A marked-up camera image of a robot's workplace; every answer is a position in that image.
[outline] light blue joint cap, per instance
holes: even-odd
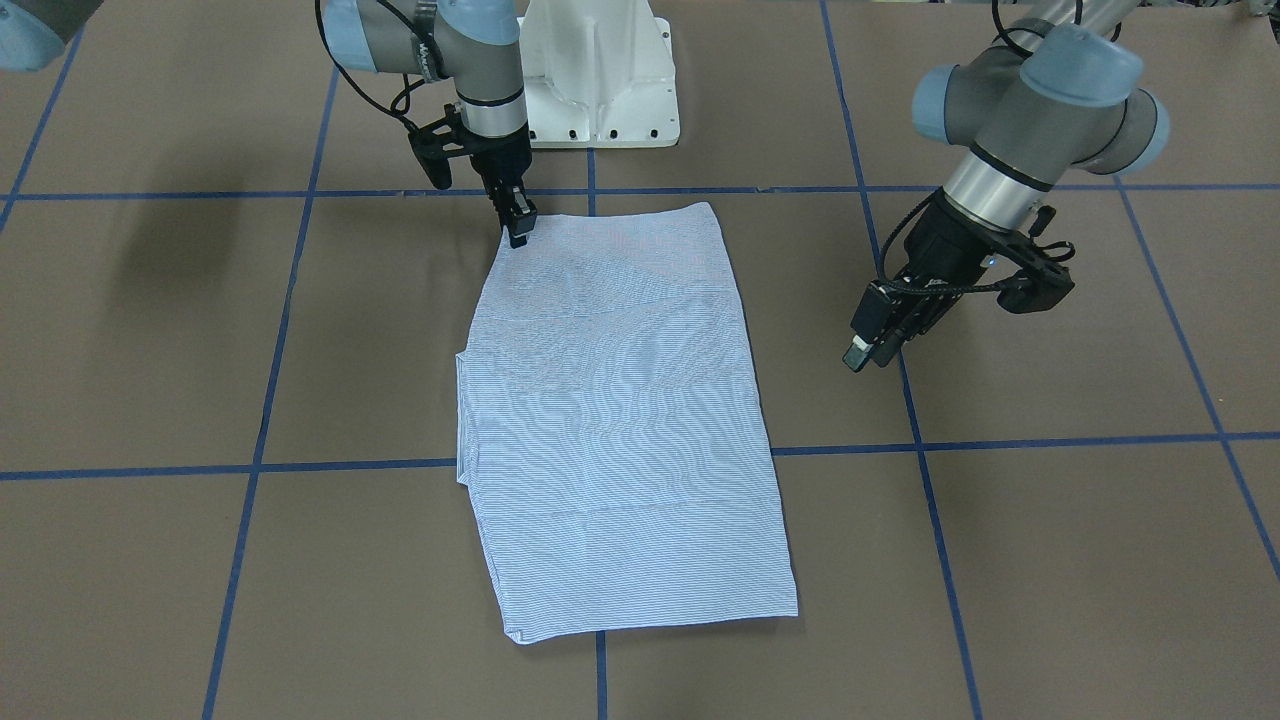
[[[1165,150],[1165,146],[1169,145],[1169,110],[1165,109],[1165,104],[1161,102],[1155,95],[1151,95],[1151,99],[1156,102],[1156,131],[1151,135],[1151,142],[1147,143],[1147,149],[1142,151],[1142,155],[1138,155],[1138,159],[1129,163],[1128,167],[1117,170],[1117,176],[1126,176],[1146,168],[1152,160],[1158,158]]]
[[[911,124],[929,140],[951,145],[947,140],[947,87],[956,65],[938,65],[920,78],[911,97]]]
[[[486,45],[520,40],[515,0],[439,0],[438,12],[449,27]]]
[[[63,38],[40,18],[0,0],[0,69],[33,73],[65,49]]]
[[[348,70],[378,72],[356,0],[329,0],[324,9],[324,35],[339,65]]]
[[[1142,76],[1142,58],[1080,26],[1050,31],[1019,76],[1044,97],[1082,108],[1124,102]]]

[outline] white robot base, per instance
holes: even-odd
[[[534,149],[680,140],[671,24],[648,0],[532,0],[520,20]]]

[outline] blue tape grid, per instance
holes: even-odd
[[[835,85],[840,96],[841,113],[844,115],[845,131],[849,140],[850,160],[854,167],[855,186],[787,186],[787,187],[746,187],[746,186],[718,186],[718,187],[649,187],[649,188],[598,188],[595,151],[586,152],[588,187],[585,188],[535,188],[530,191],[534,196],[585,196],[590,215],[596,214],[596,199],[600,195],[754,195],[754,193],[850,193],[858,195],[867,220],[868,237],[870,238],[870,251],[873,256],[879,252],[876,224],[870,213],[870,193],[881,192],[929,192],[932,186],[869,186],[863,176],[861,160],[858,152],[856,135],[854,132],[852,114],[845,96],[844,77],[840,60],[836,53],[835,38],[831,28],[831,18],[827,1],[820,0],[823,29],[827,40],[828,55],[835,76]],[[305,191],[247,191],[247,192],[102,192],[102,193],[23,193],[22,184],[31,168],[36,150],[44,136],[45,128],[54,111],[67,77],[79,50],[83,33],[77,35],[70,42],[67,58],[63,60],[58,79],[44,108],[40,122],[35,129],[32,140],[27,147],[22,165],[13,186],[5,196],[4,209],[0,211],[0,229],[8,223],[13,208],[18,202],[58,202],[58,201],[104,201],[104,200],[247,200],[247,199],[303,199],[302,219],[298,227],[298,237],[294,246],[293,263],[289,270],[289,282],[285,291],[284,306],[282,309],[279,331],[276,333],[275,352],[273,355],[271,369],[268,378],[268,388],[262,406],[262,420],[259,429],[257,442],[251,464],[229,465],[189,465],[166,468],[104,468],[104,469],[60,469],[60,470],[17,470],[0,471],[0,482],[15,480],[56,480],[56,479],[93,479],[93,478],[141,478],[141,477],[180,477],[180,475],[221,475],[221,474],[247,474],[244,502],[241,512],[241,523],[237,533],[236,551],[233,555],[230,577],[228,579],[227,596],[223,606],[223,615],[219,624],[218,641],[214,650],[212,665],[210,669],[209,687],[206,691],[204,720],[212,717],[218,694],[218,685],[221,675],[221,664],[225,656],[227,639],[230,632],[230,620],[234,611],[236,593],[238,588],[239,571],[244,556],[244,546],[248,537],[248,528],[252,519],[253,500],[256,497],[257,482],[262,474],[273,473],[301,473],[301,471],[344,471],[344,470],[376,470],[376,469],[413,469],[413,468],[445,468],[453,466],[453,459],[399,459],[399,460],[367,460],[367,461],[332,461],[332,462],[264,462],[262,456],[270,425],[271,409],[275,397],[275,388],[279,379],[280,364],[284,354],[284,343],[289,325],[289,310],[292,305],[293,288],[297,283],[298,265],[306,245],[307,228],[310,225],[311,209],[316,197],[388,197],[388,196],[484,196],[481,190],[425,190],[425,188],[383,188],[383,190],[317,190],[320,164],[324,155],[324,143],[329,127],[329,117],[333,109],[337,87],[337,73],[330,76],[329,90],[325,99],[324,114],[320,123],[319,137],[315,146],[315,156],[311,168],[311,177]],[[1155,259],[1147,245],[1142,225],[1137,218],[1129,199],[1130,191],[1276,191],[1280,183],[1123,183],[1119,178],[1114,186],[1108,184],[1062,184],[1056,190],[1068,192],[1119,192],[1124,201],[1125,211],[1133,225],[1134,234],[1142,247],[1152,279],[1160,292],[1170,323],[1178,336],[1183,354],[1196,378],[1197,387],[1204,402],[1206,410],[1213,423],[1213,433],[1193,434],[1165,434],[1165,436],[1126,436],[1126,437],[1092,437],[1092,438],[1046,438],[1046,439],[1006,439],[1006,441],[973,441],[973,442],[925,442],[920,434],[919,420],[915,413],[915,402],[911,395],[910,375],[905,359],[900,359],[899,370],[902,380],[902,396],[910,420],[911,443],[886,443],[886,445],[849,445],[849,446],[814,446],[814,447],[776,447],[774,456],[805,456],[805,455],[860,455],[882,452],[911,452],[915,454],[919,465],[922,486],[928,506],[929,520],[933,527],[934,543],[938,552],[938,561],[951,609],[952,623],[956,634],[956,643],[960,650],[961,662],[965,673],[965,682],[969,691],[972,711],[975,719],[982,717],[982,705],[974,678],[973,664],[965,639],[964,621],[960,612],[960,602],[955,583],[951,575],[950,559],[946,548],[942,521],[938,514],[937,502],[933,493],[932,478],[928,466],[928,452],[947,452],[965,450],[1006,450],[1006,448],[1038,448],[1038,447],[1091,447],[1115,445],[1160,445],[1160,443],[1194,443],[1216,442],[1222,447],[1228,464],[1236,480],[1245,507],[1254,523],[1258,537],[1271,562],[1276,578],[1280,579],[1280,559],[1277,559],[1275,546],[1267,533],[1262,518],[1253,501],[1252,492],[1243,471],[1235,459],[1233,443],[1251,441],[1277,441],[1280,430],[1276,432],[1251,432],[1229,433],[1225,430],[1221,418],[1210,398],[1207,384],[1199,372],[1190,345],[1183,332],[1181,323],[1164,286],[1164,281],[1156,266]],[[595,635],[596,648],[596,708],[598,717],[608,716],[608,671],[607,671],[607,633]]]
[[[45,102],[44,111],[40,113],[40,122],[36,124],[36,132],[31,135],[31,142],[27,143],[27,154],[22,158],[22,165],[18,168],[18,174],[13,178],[13,187],[9,188],[9,193],[4,200],[4,210],[0,210],[0,232],[4,231],[5,224],[9,222],[9,215],[13,213],[13,205],[20,197],[19,191],[22,190],[22,182],[27,179],[27,172],[31,169],[31,161],[36,156],[36,147],[40,146],[40,138],[45,136],[45,127],[49,124],[50,115],[54,114],[54,105],[58,104],[58,97],[63,94],[63,86],[67,83],[67,74],[72,70],[72,63],[76,61],[76,55],[79,53],[81,38],[84,37],[84,31],[76,33],[72,38],[70,45],[67,47],[67,58],[63,59],[63,67],[58,70],[58,81],[54,82],[54,90],[49,94],[49,101]]]
[[[227,597],[223,601],[223,616],[218,625],[218,642],[214,646],[212,666],[209,671],[209,688],[205,692],[202,720],[211,720],[214,703],[218,701],[218,684],[223,674],[223,657],[227,653],[227,638],[230,634],[232,612],[236,610],[236,591],[239,588],[239,573],[244,561],[244,544],[248,541],[250,521],[253,519],[253,500],[257,496],[257,480],[261,475],[262,455],[266,451],[266,434],[271,425],[271,407],[275,402],[276,382],[280,378],[280,363],[284,360],[284,341],[289,332],[289,310],[293,304],[293,288],[298,282],[298,265],[307,242],[307,228],[311,224],[311,208],[315,205],[316,183],[320,179],[320,163],[324,159],[324,141],[329,132],[329,115],[333,113],[334,92],[338,88],[338,70],[329,74],[329,90],[325,95],[324,114],[320,118],[320,132],[316,137],[315,158],[311,161],[311,178],[307,182],[306,201],[302,205],[302,219],[298,223],[298,240],[293,246],[293,263],[289,266],[289,283],[284,291],[284,307],[280,310],[280,327],[275,336],[275,352],[271,356],[271,372],[266,379],[266,397],[262,400],[262,423],[259,425],[257,442],[253,446],[253,466],[244,489],[244,505],[241,510],[239,530],[236,534],[236,552],[232,557],[230,578],[227,582]]]
[[[836,38],[831,31],[831,14],[827,10],[827,1],[818,4],[822,10],[822,28],[827,36],[827,54],[831,58],[831,70],[836,81],[836,92],[840,95],[840,110],[845,119],[845,133],[849,136],[849,154],[854,164],[854,178],[858,181],[858,196],[863,205],[863,217],[867,220],[867,237],[870,241],[873,260],[879,264],[879,240],[876,232],[876,220],[872,217],[870,196],[867,192],[867,181],[863,176],[863,163],[858,152],[858,136],[854,132],[852,113],[849,110],[849,100],[845,95],[845,78],[840,68],[840,58],[836,54]],[[938,515],[937,501],[933,497],[933,480],[929,475],[929,460],[924,452],[924,438],[920,436],[920,423],[915,414],[915,400],[911,397],[911,380],[906,372],[905,352],[899,354],[899,372],[902,377],[902,400],[906,404],[906,416],[911,424],[911,439],[914,443],[915,461],[920,469],[920,482],[924,489],[924,498],[929,510],[929,523],[933,527],[933,543],[938,552],[938,565],[942,570],[942,584],[947,593],[947,605],[951,609],[951,624],[956,635],[956,646],[960,651],[960,665],[964,670],[965,688],[969,691],[969,706],[973,710],[974,720],[982,720],[982,700],[978,696],[978,680],[973,673],[973,661],[969,656],[969,642],[964,629],[964,616],[960,612],[960,600],[956,594],[955,580],[951,577],[951,560],[947,555],[946,537],[942,532],[942,518]]]

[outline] blue striped fabric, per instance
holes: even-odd
[[[540,218],[457,368],[458,482],[513,641],[797,614],[709,205]]]

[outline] floor tile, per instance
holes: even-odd
[[[329,76],[301,6],[106,3],[23,190],[305,190]]]
[[[266,475],[215,717],[594,717],[594,635],[502,633],[452,469]]]
[[[60,69],[59,59],[41,73],[0,73],[0,192],[9,192],[22,169]]]
[[[1121,44],[1146,63],[1142,86],[1169,109],[1170,138],[1135,183],[1276,183],[1274,131],[1280,97],[1276,40],[1245,4],[1142,8],[1125,20]],[[1192,72],[1188,58],[1198,61]]]
[[[586,214],[581,197],[541,213]],[[452,457],[453,356],[498,242],[484,197],[320,199],[298,270],[269,461]]]
[[[873,196],[881,242],[919,199]],[[1076,245],[1066,264],[1075,290],[1027,315],[972,295],[909,342],[924,439],[1212,432],[1119,193],[1060,191],[1048,201],[1060,211],[1042,242]],[[886,272],[905,260],[893,247]],[[988,272],[992,281],[1010,274],[1007,260]]]
[[[609,717],[972,717],[915,456],[777,466],[800,618],[609,633]]]
[[[1129,197],[1226,429],[1280,429],[1277,193]]]
[[[989,717],[1265,717],[1280,592],[1221,446],[931,454]]]
[[[301,200],[19,202],[0,468],[247,462]]]
[[[652,6],[671,22],[680,142],[600,151],[600,187],[855,182],[817,3]]]
[[[375,100],[387,105],[403,87],[399,76],[353,72],[352,77]],[[419,126],[444,115],[457,102],[453,82],[428,85],[413,92],[410,118]],[[481,188],[480,176],[466,159],[451,164],[454,188]],[[321,190],[429,188],[426,173],[413,158],[404,126],[380,114],[346,83],[338,85],[320,169]],[[525,173],[525,187],[538,190],[586,187],[586,154],[581,150],[538,150]]]
[[[5,717],[198,717],[243,477],[0,483]]]
[[[1275,546],[1280,543],[1280,441],[1235,442],[1231,450]]]
[[[603,196],[600,214],[709,201],[742,296],[760,402],[776,447],[911,442],[896,372],[841,361],[870,246],[851,193]]]

